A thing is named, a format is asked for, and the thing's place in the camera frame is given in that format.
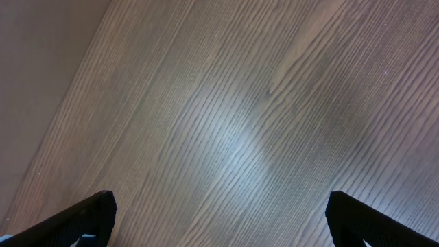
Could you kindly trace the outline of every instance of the black object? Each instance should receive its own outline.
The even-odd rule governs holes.
[[[392,220],[341,191],[332,192],[326,210],[336,247],[439,247],[435,241]]]
[[[3,242],[0,247],[105,247],[115,225],[116,201],[101,191]],[[84,234],[95,237],[82,237]]]

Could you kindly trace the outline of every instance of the wood grain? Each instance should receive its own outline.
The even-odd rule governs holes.
[[[8,211],[111,246],[330,246],[343,190],[439,240],[439,2],[113,0]]]
[[[2,220],[109,3],[0,1]]]

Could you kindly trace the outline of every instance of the black plastic part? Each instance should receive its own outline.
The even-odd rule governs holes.
[[[93,237],[82,236],[79,238],[75,247],[94,247],[96,246],[96,244],[97,244],[96,236]]]
[[[94,247],[105,247],[115,225],[116,201],[101,191],[49,219],[0,242],[0,247],[70,247],[83,234],[96,235]]]
[[[392,220],[341,191],[332,192],[326,210],[336,247],[439,247],[435,241]]]

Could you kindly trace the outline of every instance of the brown wooden surface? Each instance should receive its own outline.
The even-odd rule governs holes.
[[[113,0],[1,232],[111,189],[111,246],[330,246],[341,189],[439,240],[438,59],[434,0]]]
[[[0,219],[110,3],[0,1]]]

